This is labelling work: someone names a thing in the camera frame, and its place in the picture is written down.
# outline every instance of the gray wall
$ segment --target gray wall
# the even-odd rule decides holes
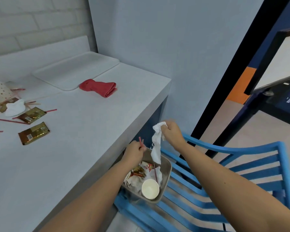
[[[0,55],[82,35],[97,51],[88,0],[0,0]]]
[[[188,134],[262,2],[89,0],[99,53],[172,78],[162,118]]]

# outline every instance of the red cloth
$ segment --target red cloth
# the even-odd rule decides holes
[[[85,80],[79,85],[79,88],[85,91],[97,92],[104,98],[111,96],[117,90],[115,82],[97,82],[93,79]]]

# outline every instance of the forearm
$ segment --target forearm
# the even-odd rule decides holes
[[[115,164],[96,183],[51,219],[41,232],[96,231],[130,170],[122,161]]]
[[[189,144],[182,145],[179,152],[236,231],[290,231],[290,210],[268,192]],[[289,226],[281,220],[287,220]]]

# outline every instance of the hand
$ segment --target hand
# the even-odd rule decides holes
[[[186,144],[182,132],[174,121],[166,120],[165,122],[167,126],[162,125],[161,131],[166,140],[174,147],[174,149],[179,151],[181,147]]]
[[[140,142],[132,141],[126,148],[121,161],[124,162],[124,165],[127,166],[129,170],[133,169],[142,161],[143,153],[147,148],[145,146],[142,148],[140,147]]]

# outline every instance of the white tray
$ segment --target white tray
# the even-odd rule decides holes
[[[32,72],[32,75],[61,90],[69,91],[118,64],[119,60],[116,58],[86,52],[42,67]]]

